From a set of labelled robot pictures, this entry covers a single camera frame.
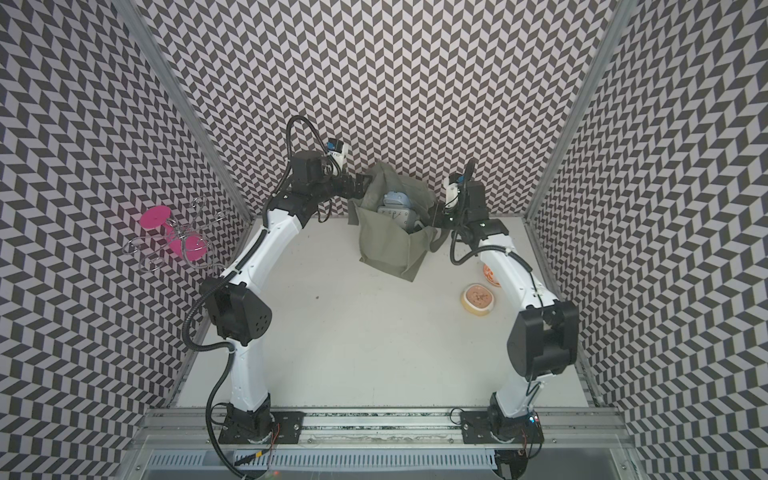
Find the orange patterned bowl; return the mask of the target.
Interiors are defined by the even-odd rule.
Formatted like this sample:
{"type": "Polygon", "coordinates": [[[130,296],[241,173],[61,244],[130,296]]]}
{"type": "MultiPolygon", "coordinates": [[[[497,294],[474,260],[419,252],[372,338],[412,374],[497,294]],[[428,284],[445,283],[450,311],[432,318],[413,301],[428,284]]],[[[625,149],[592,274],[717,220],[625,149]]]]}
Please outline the orange patterned bowl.
{"type": "Polygon", "coordinates": [[[494,277],[492,270],[487,265],[483,265],[483,274],[490,285],[497,288],[501,287],[500,283],[494,277]]]}

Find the orange round clock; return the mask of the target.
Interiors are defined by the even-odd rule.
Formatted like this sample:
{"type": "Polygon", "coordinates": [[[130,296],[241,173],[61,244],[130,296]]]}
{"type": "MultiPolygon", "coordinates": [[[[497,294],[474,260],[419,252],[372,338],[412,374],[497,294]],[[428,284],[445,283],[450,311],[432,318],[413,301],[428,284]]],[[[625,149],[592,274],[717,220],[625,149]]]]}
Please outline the orange round clock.
{"type": "Polygon", "coordinates": [[[486,316],[490,314],[495,307],[494,294],[484,285],[470,284],[460,296],[463,308],[476,316],[486,316]]]}

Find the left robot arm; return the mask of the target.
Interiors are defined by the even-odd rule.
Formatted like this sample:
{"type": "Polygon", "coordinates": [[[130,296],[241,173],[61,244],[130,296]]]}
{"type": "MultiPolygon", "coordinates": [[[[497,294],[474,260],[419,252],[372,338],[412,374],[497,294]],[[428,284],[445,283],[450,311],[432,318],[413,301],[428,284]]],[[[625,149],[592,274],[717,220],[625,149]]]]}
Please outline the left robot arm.
{"type": "Polygon", "coordinates": [[[341,139],[324,140],[317,150],[294,151],[290,141],[297,123],[305,124],[312,135],[319,134],[304,116],[288,120],[288,163],[264,203],[257,236],[220,276],[203,282],[201,296],[182,325],[188,349],[223,349],[228,354],[224,376],[232,391],[225,405],[222,436],[232,443],[266,443],[278,435],[280,423],[271,412],[263,369],[262,338],[272,311],[260,295],[270,271],[321,204],[335,198],[360,199],[372,180],[369,175],[347,172],[349,146],[341,139]]]}

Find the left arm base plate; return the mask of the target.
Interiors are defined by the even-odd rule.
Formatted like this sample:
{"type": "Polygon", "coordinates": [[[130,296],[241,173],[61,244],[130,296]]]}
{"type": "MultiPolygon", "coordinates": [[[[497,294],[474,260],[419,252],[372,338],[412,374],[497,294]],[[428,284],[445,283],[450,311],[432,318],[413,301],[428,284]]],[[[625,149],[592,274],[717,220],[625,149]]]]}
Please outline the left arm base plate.
{"type": "Polygon", "coordinates": [[[303,430],[302,411],[227,413],[218,441],[224,445],[297,444],[303,430]]]}

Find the green rectangular analog clock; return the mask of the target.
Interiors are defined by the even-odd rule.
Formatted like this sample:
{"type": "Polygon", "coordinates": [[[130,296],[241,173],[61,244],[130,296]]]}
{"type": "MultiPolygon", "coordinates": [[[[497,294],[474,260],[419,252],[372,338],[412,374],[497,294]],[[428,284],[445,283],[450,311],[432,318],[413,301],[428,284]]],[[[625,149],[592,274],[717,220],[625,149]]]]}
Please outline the green rectangular analog clock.
{"type": "Polygon", "coordinates": [[[392,219],[400,228],[412,232],[420,221],[418,214],[405,207],[380,206],[377,212],[392,219]]]}

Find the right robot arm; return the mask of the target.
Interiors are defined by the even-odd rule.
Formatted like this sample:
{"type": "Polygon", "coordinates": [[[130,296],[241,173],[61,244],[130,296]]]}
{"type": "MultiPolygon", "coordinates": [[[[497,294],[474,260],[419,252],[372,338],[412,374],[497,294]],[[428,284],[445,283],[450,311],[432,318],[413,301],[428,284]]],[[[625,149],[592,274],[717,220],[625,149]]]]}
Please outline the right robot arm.
{"type": "Polygon", "coordinates": [[[446,201],[434,213],[441,235],[450,239],[449,258],[462,266],[479,260],[488,266],[515,310],[506,341],[512,373],[494,392],[478,422],[462,417],[466,432],[494,443],[544,441],[535,401],[549,378],[564,373],[577,360],[579,310],[561,300],[537,279],[519,253],[508,228],[492,219],[483,183],[473,178],[476,162],[447,177],[446,201]]]}

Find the green canvas bag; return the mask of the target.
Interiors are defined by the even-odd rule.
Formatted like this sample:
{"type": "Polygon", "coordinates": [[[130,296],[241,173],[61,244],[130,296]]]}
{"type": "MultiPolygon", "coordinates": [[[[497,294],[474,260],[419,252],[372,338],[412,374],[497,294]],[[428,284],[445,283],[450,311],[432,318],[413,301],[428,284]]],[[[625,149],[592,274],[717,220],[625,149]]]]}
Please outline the green canvas bag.
{"type": "Polygon", "coordinates": [[[429,253],[437,252],[448,237],[446,230],[432,218],[438,206],[428,184],[400,175],[388,163],[378,162],[367,170],[372,182],[360,199],[348,201],[349,223],[360,227],[361,261],[377,270],[406,281],[415,279],[429,253]],[[422,224],[417,231],[407,231],[391,216],[380,213],[387,193],[405,194],[411,202],[415,219],[422,224]]]}

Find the aluminium front rail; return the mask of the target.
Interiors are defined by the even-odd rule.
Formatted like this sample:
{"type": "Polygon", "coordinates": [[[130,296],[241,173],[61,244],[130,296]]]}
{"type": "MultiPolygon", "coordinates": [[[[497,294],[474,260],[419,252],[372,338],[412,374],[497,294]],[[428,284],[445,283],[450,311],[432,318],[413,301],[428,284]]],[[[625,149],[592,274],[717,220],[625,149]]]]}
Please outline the aluminium front rail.
{"type": "Polygon", "coordinates": [[[495,435],[485,410],[436,408],[273,408],[292,448],[620,448],[633,444],[611,408],[540,407],[495,435]]]}

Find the blue square alarm clock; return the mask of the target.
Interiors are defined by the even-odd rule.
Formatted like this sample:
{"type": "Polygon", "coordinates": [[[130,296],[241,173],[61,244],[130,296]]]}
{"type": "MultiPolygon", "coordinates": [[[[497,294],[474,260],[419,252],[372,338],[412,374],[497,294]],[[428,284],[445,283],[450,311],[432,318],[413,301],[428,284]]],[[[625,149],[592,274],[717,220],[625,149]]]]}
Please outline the blue square alarm clock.
{"type": "Polygon", "coordinates": [[[384,206],[390,208],[411,208],[411,201],[408,195],[404,192],[387,192],[382,199],[382,203],[384,206]]]}

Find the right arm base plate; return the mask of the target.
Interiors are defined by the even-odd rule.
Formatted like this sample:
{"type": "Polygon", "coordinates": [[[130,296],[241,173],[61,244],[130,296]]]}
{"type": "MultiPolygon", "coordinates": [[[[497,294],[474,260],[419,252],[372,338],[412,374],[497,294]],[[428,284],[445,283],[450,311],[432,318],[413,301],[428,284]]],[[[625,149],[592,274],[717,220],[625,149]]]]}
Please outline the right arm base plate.
{"type": "Polygon", "coordinates": [[[495,411],[460,411],[459,427],[465,444],[544,443],[544,434],[535,412],[507,418],[495,411]]]}

